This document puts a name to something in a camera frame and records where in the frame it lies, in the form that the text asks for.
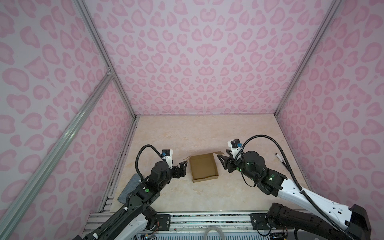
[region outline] gray hose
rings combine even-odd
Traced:
[[[221,240],[225,240],[225,236],[224,236],[223,231],[222,231],[220,228],[215,227],[215,226],[209,226],[209,227],[207,227],[207,229],[205,230],[205,233],[204,233],[204,238],[203,238],[203,240],[207,240],[207,235],[208,235],[208,233],[209,233],[211,230],[216,230],[216,231],[219,233]]]

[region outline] diagonal metal bar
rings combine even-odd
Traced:
[[[309,61],[311,60],[312,56],[314,55],[317,47],[319,46],[323,36],[325,35],[328,28],[331,26],[333,19],[335,18],[338,10],[340,9],[340,6],[342,4],[343,0],[333,0],[331,3],[331,6],[329,7],[327,13],[325,14],[323,21],[321,22],[319,28],[317,29],[317,32],[308,47],[307,51],[304,54],[303,60],[300,62],[295,74],[292,77],[292,80],[287,87],[286,91],[283,94],[283,97],[281,98],[281,101],[279,105],[276,108],[275,111],[275,117],[278,117],[278,115],[281,113],[281,110],[283,109],[285,103],[288,100],[289,95],[292,93],[293,88],[295,87],[296,83],[299,81],[301,74]]]
[[[88,118],[105,89],[108,87],[112,78],[113,76],[108,73],[104,76],[97,88],[80,108],[78,114],[68,125],[63,135],[56,142],[55,146],[45,157],[42,164],[29,179],[23,190],[19,193],[18,197],[10,205],[0,222],[1,240],[6,240],[11,236],[25,212],[28,210],[29,206],[43,187],[45,181],[51,175],[57,163],[68,149],[72,140],[76,137],[76,134],[81,129],[83,123]]]
[[[88,29],[89,33],[91,34],[91,37],[92,37],[93,41],[95,42],[97,49],[99,50],[100,56],[103,59],[105,66],[108,68],[109,71],[111,71],[112,75],[116,75],[116,71],[113,67],[111,59],[108,56],[108,53],[104,47],[104,44],[101,41],[100,34],[98,33],[98,31],[95,27],[95,24],[93,23],[93,20],[92,20],[92,17],[91,17],[89,10],[88,10],[87,5],[85,4],[84,0],[73,0],[73,2],[76,5],[77,9],[79,10],[79,14],[81,15],[81,17],[85,23],[86,28]],[[114,81],[114,83],[115,83],[115,85],[119,91],[121,98],[123,99],[123,102],[124,102],[126,108],[129,111],[131,118],[135,119],[136,115],[133,111],[132,105],[129,102],[128,96],[127,96],[126,92],[124,91],[124,88],[121,84],[121,80],[116,75],[116,78],[113,81]]]

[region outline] folded gray cloth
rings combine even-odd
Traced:
[[[120,196],[118,197],[118,201],[120,203],[125,203],[127,199],[127,195],[136,189],[136,187],[140,185],[140,177],[136,173],[131,177],[123,191],[121,192]]]

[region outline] wall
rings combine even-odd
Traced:
[[[72,239],[105,192],[130,125],[113,83],[59,161],[11,239]]]
[[[71,0],[0,4],[0,218],[106,69]]]
[[[278,121],[315,191],[384,230],[383,3],[348,0]]]
[[[273,113],[330,0],[86,1],[136,114]]]

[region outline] open cardboard box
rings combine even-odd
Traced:
[[[224,155],[224,153],[218,151],[208,154],[191,156],[189,158],[193,182],[201,182],[218,178],[214,154]]]

